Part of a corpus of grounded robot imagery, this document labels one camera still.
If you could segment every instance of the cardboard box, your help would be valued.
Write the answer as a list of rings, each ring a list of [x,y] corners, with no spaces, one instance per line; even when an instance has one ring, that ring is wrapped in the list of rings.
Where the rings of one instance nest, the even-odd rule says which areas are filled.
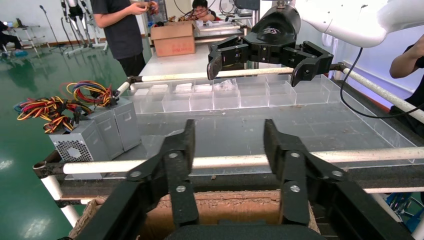
[[[165,26],[151,28],[153,41],[158,57],[194,54],[196,52],[192,21],[167,22]]]
[[[272,191],[216,191],[196,192],[194,198],[200,224],[216,225],[220,220],[233,222],[264,221],[270,225],[280,221],[280,190]],[[106,197],[98,196],[85,208],[69,237],[75,239],[97,213]],[[320,233],[314,212],[309,205],[308,227]],[[163,240],[175,230],[171,197],[162,197],[157,206],[147,213],[147,219],[140,226],[142,240]]]

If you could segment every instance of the tripod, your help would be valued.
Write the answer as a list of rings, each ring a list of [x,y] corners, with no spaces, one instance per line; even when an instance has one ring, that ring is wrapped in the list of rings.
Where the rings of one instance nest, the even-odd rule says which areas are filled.
[[[55,31],[53,31],[53,27],[50,24],[49,17],[47,16],[46,10],[44,9],[42,5],[40,5],[40,8],[44,12],[45,18],[47,19],[48,25],[50,26],[51,32],[53,33],[54,39],[56,40],[56,46],[53,49],[50,49],[49,51],[63,55],[66,49],[68,49],[68,47],[64,47],[63,43],[59,44],[58,39],[56,38]]]

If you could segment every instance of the person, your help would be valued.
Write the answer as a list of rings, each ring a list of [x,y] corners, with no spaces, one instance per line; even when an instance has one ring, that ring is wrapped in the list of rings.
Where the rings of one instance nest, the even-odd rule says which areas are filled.
[[[157,10],[158,4],[129,0],[91,0],[94,20],[104,29],[114,59],[121,64],[126,76],[138,76],[146,65],[143,40],[136,15]]]
[[[14,43],[15,52],[23,52],[22,45],[19,42],[18,37],[4,34],[3,31],[9,31],[11,28],[4,24],[4,22],[0,23],[0,48],[3,50],[3,46],[6,46],[8,43]]]
[[[208,8],[207,0],[194,0],[191,4],[193,10],[191,10],[191,16],[195,20],[202,20],[203,22],[215,21],[217,14]]]
[[[406,48],[405,52],[396,57],[390,66],[390,75],[394,79],[409,76],[418,69],[424,68],[424,35],[418,41]],[[405,99],[406,102],[418,107],[424,103],[424,75],[414,93]],[[389,114],[403,113],[398,107],[391,107]],[[424,138],[424,124],[410,115],[400,116],[397,119],[418,136]]]

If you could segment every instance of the wire bundle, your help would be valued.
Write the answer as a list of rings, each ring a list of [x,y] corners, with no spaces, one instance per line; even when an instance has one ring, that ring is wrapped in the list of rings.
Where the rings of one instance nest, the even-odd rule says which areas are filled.
[[[43,126],[44,133],[46,134],[54,133],[62,127],[66,131],[71,132],[74,129],[73,122],[79,121],[81,111],[84,111],[87,114],[93,112],[78,101],[69,101],[61,99],[58,96],[38,99],[28,98],[26,101],[15,105],[14,109],[19,113],[19,116],[17,117],[17,120],[19,121],[30,118],[41,118],[48,121],[48,123]],[[64,110],[71,111],[74,114],[74,117],[70,118],[63,115],[62,112]]]
[[[72,91],[70,91],[69,87],[72,85],[74,86]],[[66,86],[66,90],[73,95],[75,100],[80,101],[82,104],[107,107],[115,102],[111,86],[105,88],[95,81],[73,82]],[[87,90],[89,94],[83,93],[82,90]]]

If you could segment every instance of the clear acrylic box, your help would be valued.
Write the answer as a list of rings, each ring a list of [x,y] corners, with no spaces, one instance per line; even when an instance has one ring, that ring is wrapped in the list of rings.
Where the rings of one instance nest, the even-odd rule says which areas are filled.
[[[191,93],[186,91],[184,91],[184,93],[167,91],[162,100],[163,110],[167,113],[190,111],[191,95]]]
[[[142,106],[146,104],[148,88],[128,90],[128,99],[134,104],[135,114],[142,114]]]
[[[240,108],[268,107],[270,90],[267,82],[251,82],[237,84],[240,91]]]
[[[214,109],[213,81],[197,80],[190,97],[190,110],[202,111]]]
[[[148,89],[146,102],[141,106],[142,113],[163,113],[162,100],[169,91],[167,84],[153,85]]]
[[[240,92],[235,79],[215,79],[213,82],[213,108],[237,109],[240,107]]]
[[[290,79],[292,78],[292,75],[290,74],[265,75],[265,77],[268,83],[272,83],[272,82],[290,81]]]
[[[321,75],[321,84],[330,91],[328,96],[328,103],[340,102],[340,87],[332,82],[328,77]]]
[[[237,85],[240,84],[262,84],[267,82],[267,77],[265,76],[245,76],[236,78]]]
[[[269,106],[291,106],[296,103],[296,92],[287,81],[271,81],[269,86]]]
[[[189,94],[193,92],[194,80],[171,81],[169,92],[175,94]]]
[[[312,81],[301,81],[295,87],[296,105],[325,104],[329,99],[330,91],[321,84],[321,78]]]

